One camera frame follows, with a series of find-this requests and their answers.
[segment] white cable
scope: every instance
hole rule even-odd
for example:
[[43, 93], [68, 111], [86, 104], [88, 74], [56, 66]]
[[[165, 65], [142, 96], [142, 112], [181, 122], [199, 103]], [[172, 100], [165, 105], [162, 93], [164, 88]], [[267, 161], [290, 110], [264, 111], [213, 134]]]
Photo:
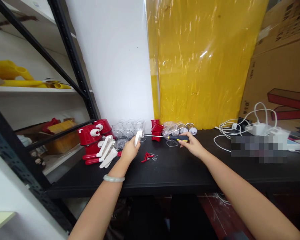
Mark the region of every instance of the white cable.
[[224, 199], [222, 199], [218, 193], [216, 193], [217, 197], [224, 203], [224, 204], [227, 204], [227, 205], [231, 205], [229, 201], [226, 201]]
[[[264, 108], [263, 108], [263, 109], [256, 110], [256, 107], [257, 107], [258, 104], [262, 104]], [[266, 113], [266, 128], [265, 128], [263, 134], [261, 134], [261, 136], [268, 136], [268, 135], [270, 134], [270, 132], [271, 132], [273, 129], [280, 129], [280, 127], [277, 127], [277, 122], [278, 122], [278, 121], [277, 121], [277, 113], [276, 113], [274, 110], [272, 110], [272, 109], [267, 109], [266, 106], [265, 106], [262, 102], [258, 102], [258, 103], [254, 106], [254, 110], [251, 111], [251, 112], [249, 112], [249, 113], [245, 116], [244, 119], [242, 119], [242, 118], [234, 118], [234, 119], [230, 119], [230, 120], [228, 120], [228, 121], [225, 121], [224, 123], [221, 123], [221, 124], [219, 125], [219, 127], [215, 127], [215, 128], [217, 128], [217, 129], [219, 129], [219, 131], [222, 133], [222, 135], [216, 136], [216, 137], [213, 139], [214, 143], [215, 143], [219, 148], [221, 148], [221, 149], [223, 149], [223, 150], [225, 150], [225, 151], [227, 151], [227, 152], [231, 152], [231, 151], [228, 150], [228, 149], [225, 149], [225, 148], [223, 148], [223, 147], [220, 147], [220, 146], [217, 144], [217, 142], [216, 142], [216, 138], [217, 138], [217, 137], [220, 137], [220, 136], [226, 136], [228, 139], [231, 139], [231, 136], [236, 136], [236, 135], [242, 136], [242, 134], [245, 133], [245, 132], [247, 132], [247, 131], [249, 130], [249, 128], [250, 128], [252, 125], [256, 124], [256, 123], [249, 123], [248, 120], [246, 120], [247, 117], [249, 116], [249, 114], [254, 113], [255, 116], [256, 116], [256, 118], [257, 118], [257, 123], [260, 123], [260, 122], [259, 122], [259, 118], [258, 118], [257, 113], [256, 113], [257, 111], [265, 111], [265, 113]], [[274, 112], [274, 116], [275, 116], [275, 124], [274, 124], [274, 127], [271, 127], [271, 128], [269, 128], [269, 129], [267, 129], [267, 128], [268, 128], [268, 112], [267, 112], [267, 111], [272, 111], [272, 112]], [[231, 121], [233, 121], [233, 120], [237, 120], [237, 122], [238, 122], [239, 120], [241, 120], [241, 122], [240, 122], [240, 123], [231, 122]], [[249, 128], [248, 128], [247, 130], [245, 130], [245, 131], [242, 131], [240, 124], [243, 123], [244, 121], [246, 121], [246, 122], [248, 123], [247, 126], [248, 126]], [[237, 125], [239, 126], [239, 129], [232, 129], [231, 127], [229, 127], [229, 126], [232, 126], [233, 124], [237, 124]]]

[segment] black metal shelf frame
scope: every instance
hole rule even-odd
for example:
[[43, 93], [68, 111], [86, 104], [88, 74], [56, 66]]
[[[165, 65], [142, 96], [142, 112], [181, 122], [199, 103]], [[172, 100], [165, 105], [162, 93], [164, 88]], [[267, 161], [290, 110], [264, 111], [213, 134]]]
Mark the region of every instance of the black metal shelf frame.
[[48, 0], [53, 16], [58, 26], [62, 41], [66, 48], [72, 69], [75, 73], [78, 85], [67, 75], [60, 65], [51, 57], [43, 46], [33, 37], [33, 35], [23, 26], [14, 14], [0, 0], [0, 12], [5, 18], [23, 35], [23, 37], [47, 60], [47, 62], [73, 87], [82, 97], [90, 120], [72, 127], [66, 131], [55, 134], [52, 137], [40, 142], [24, 147], [13, 129], [0, 112], [0, 156], [17, 174], [17, 176], [29, 187], [33, 195], [42, 203], [56, 221], [67, 231], [70, 232], [76, 223], [75, 217], [62, 202], [61, 199], [50, 199], [46, 194], [52, 185], [44, 176], [42, 171], [32, 160], [29, 151], [36, 149], [48, 142], [60, 138], [72, 131], [88, 125], [98, 119], [97, 111], [93, 104], [91, 94], [84, 76], [82, 66], [76, 51], [70, 29], [68, 27], [60, 0]]

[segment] person's left hand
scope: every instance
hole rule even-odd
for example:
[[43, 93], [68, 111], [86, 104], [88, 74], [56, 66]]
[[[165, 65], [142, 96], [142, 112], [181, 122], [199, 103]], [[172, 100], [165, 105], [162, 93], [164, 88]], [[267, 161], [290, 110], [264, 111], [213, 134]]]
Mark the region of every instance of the person's left hand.
[[134, 136], [129, 142], [126, 143], [122, 150], [121, 159], [124, 159], [125, 161], [129, 161], [129, 163], [132, 162], [132, 160], [136, 157], [139, 147], [140, 147], [140, 141], [138, 141], [137, 146], [134, 146], [134, 140], [136, 139], [136, 136]]

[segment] bracelet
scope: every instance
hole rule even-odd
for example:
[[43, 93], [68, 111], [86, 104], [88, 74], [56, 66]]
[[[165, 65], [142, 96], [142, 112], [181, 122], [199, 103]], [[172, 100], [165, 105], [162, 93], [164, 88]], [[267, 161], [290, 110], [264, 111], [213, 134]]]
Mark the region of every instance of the bracelet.
[[125, 177], [123, 178], [115, 178], [115, 177], [109, 177], [107, 174], [103, 176], [103, 180], [107, 182], [123, 182], [125, 180]]

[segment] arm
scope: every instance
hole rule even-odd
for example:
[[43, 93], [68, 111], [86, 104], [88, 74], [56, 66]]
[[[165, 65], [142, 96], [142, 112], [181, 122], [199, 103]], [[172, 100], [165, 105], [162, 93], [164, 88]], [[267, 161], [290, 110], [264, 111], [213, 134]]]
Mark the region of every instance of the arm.
[[[109, 177], [121, 178], [125, 176], [131, 161], [137, 155], [140, 147], [140, 142], [134, 147], [134, 139], [135, 137], [124, 146], [121, 158], [108, 173]], [[103, 239], [121, 188], [122, 182], [113, 183], [103, 181], [80, 215], [68, 240]]]
[[256, 239], [300, 239], [300, 231], [263, 194], [209, 153], [187, 132], [179, 141], [209, 169], [222, 192]]

